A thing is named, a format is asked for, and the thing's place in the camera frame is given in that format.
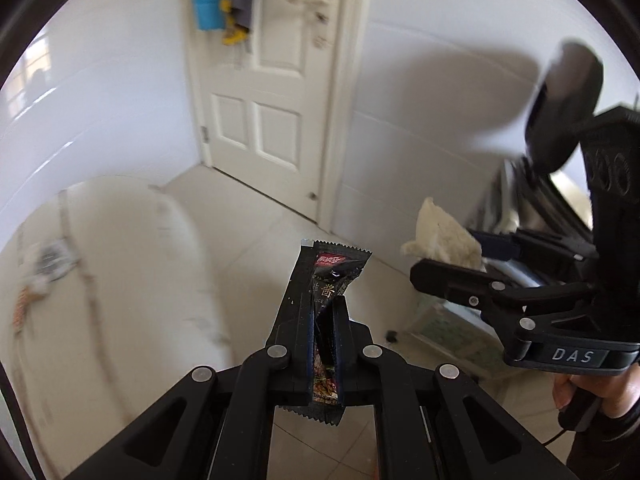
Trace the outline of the person's right hand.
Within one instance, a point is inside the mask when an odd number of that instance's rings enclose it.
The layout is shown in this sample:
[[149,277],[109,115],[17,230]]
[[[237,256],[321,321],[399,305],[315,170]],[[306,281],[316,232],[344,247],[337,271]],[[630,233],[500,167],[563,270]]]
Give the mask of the person's right hand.
[[639,367],[633,366],[617,376],[586,376],[556,374],[552,396],[562,410],[573,399],[578,388],[593,393],[602,400],[601,410],[609,418],[620,418],[639,400]]

